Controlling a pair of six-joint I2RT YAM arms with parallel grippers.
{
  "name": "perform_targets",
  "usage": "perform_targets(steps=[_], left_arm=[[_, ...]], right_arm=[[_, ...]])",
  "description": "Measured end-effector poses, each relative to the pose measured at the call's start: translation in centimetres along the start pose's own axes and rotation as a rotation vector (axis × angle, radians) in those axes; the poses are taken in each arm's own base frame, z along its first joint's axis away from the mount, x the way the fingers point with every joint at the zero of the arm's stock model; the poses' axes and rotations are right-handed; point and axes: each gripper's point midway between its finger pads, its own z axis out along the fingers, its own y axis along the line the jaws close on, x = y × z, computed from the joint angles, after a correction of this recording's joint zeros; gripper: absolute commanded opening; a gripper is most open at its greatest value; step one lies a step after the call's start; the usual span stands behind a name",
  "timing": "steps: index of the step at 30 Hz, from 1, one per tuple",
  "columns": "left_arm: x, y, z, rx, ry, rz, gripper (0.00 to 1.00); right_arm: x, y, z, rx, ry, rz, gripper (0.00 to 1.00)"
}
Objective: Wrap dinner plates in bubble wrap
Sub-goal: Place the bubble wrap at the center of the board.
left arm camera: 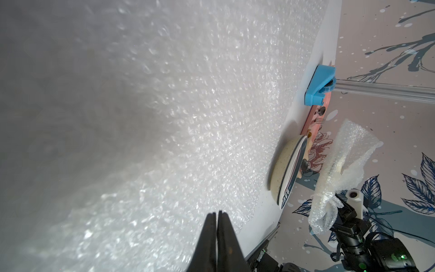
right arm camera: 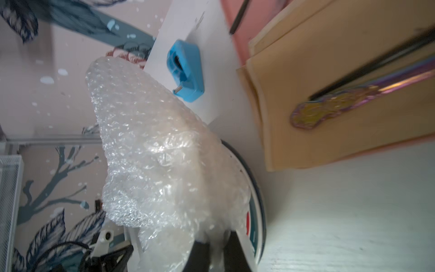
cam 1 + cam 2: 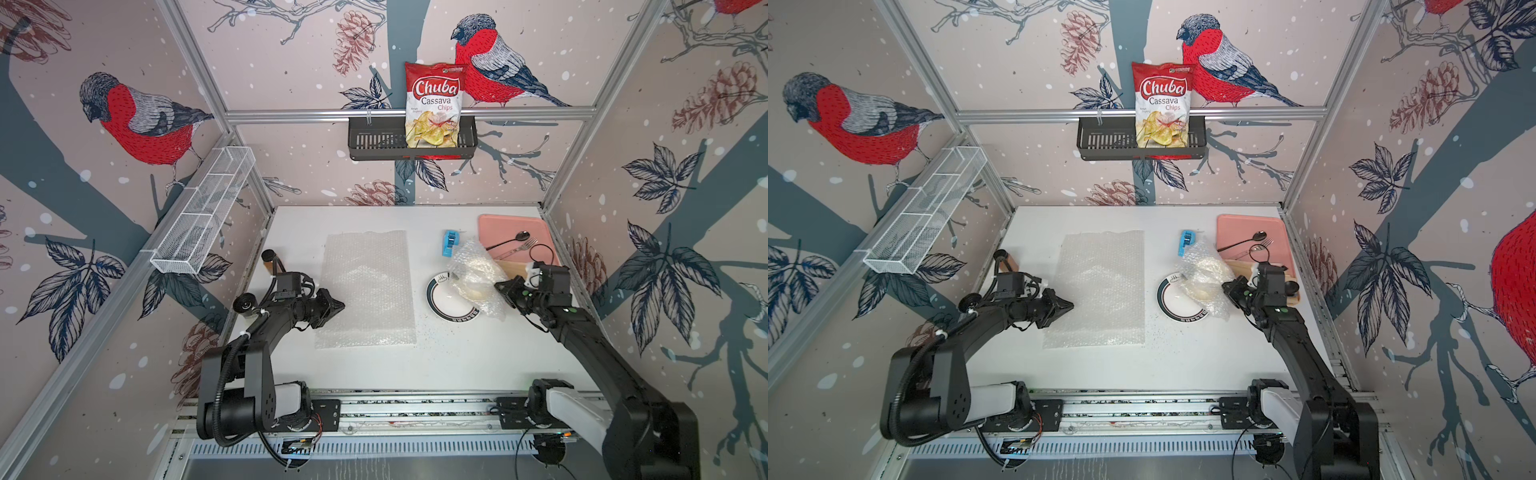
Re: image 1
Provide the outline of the bubble wrap sheet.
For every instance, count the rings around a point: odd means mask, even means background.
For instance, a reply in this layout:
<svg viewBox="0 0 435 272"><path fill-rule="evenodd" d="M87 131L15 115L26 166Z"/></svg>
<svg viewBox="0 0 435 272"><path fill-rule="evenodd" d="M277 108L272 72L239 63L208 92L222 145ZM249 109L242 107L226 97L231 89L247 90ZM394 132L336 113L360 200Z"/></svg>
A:
<svg viewBox="0 0 435 272"><path fill-rule="evenodd" d="M327 1L2 1L1 270L183 272L253 217Z"/></svg>
<svg viewBox="0 0 435 272"><path fill-rule="evenodd" d="M336 194L355 188L362 182L366 162L383 144L366 128L344 120L312 195L308 222L314 234L322 234L332 228L338 209L344 207Z"/></svg>

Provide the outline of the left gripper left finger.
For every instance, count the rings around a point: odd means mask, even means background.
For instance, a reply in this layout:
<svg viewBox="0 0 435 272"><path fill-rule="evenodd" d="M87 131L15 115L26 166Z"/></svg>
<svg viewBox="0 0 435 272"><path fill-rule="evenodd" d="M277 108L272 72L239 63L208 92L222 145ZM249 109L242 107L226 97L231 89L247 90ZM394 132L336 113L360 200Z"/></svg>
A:
<svg viewBox="0 0 435 272"><path fill-rule="evenodd" d="M206 216L187 272L216 271L216 213Z"/></svg>

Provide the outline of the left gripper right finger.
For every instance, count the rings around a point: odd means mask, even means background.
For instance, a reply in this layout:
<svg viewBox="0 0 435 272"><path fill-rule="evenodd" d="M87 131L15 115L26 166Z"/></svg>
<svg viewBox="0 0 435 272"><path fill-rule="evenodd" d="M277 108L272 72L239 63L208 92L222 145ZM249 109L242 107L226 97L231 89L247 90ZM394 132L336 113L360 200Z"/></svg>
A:
<svg viewBox="0 0 435 272"><path fill-rule="evenodd" d="M217 219L217 271L250 272L230 217L222 211L219 212Z"/></svg>

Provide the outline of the dark rimmed plate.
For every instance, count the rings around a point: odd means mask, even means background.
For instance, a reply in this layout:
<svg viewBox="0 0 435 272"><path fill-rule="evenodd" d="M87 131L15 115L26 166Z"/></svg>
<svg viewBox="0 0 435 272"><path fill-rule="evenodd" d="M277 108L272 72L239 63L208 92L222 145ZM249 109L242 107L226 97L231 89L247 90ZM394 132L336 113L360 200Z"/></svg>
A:
<svg viewBox="0 0 435 272"><path fill-rule="evenodd" d="M288 141L276 160L270 178L270 191L282 210L297 179L307 148L307 136L299 135Z"/></svg>

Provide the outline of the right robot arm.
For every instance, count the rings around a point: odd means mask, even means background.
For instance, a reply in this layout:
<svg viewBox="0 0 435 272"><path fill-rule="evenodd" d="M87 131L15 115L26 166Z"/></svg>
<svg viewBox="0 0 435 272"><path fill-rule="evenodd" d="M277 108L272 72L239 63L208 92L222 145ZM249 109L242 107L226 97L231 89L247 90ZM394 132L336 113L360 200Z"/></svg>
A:
<svg viewBox="0 0 435 272"><path fill-rule="evenodd" d="M384 232L371 232L369 221L359 219L356 210L344 198L343 207L331 227L338 242L330 257L354 272L416 272L415 261L404 244Z"/></svg>

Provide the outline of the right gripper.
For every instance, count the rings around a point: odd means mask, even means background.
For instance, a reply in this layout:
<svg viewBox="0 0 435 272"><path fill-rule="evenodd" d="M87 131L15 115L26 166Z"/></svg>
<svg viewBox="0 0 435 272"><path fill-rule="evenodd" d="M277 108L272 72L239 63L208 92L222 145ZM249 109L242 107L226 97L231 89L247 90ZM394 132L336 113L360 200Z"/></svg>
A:
<svg viewBox="0 0 435 272"><path fill-rule="evenodd" d="M338 209L338 215L331 231L336 236L337 253L368 253L365 235L371 224L365 219L358 219L355 210L347 203L346 194L336 194L335 197L343 205ZM364 197L365 212L368 211L368 200Z"/></svg>

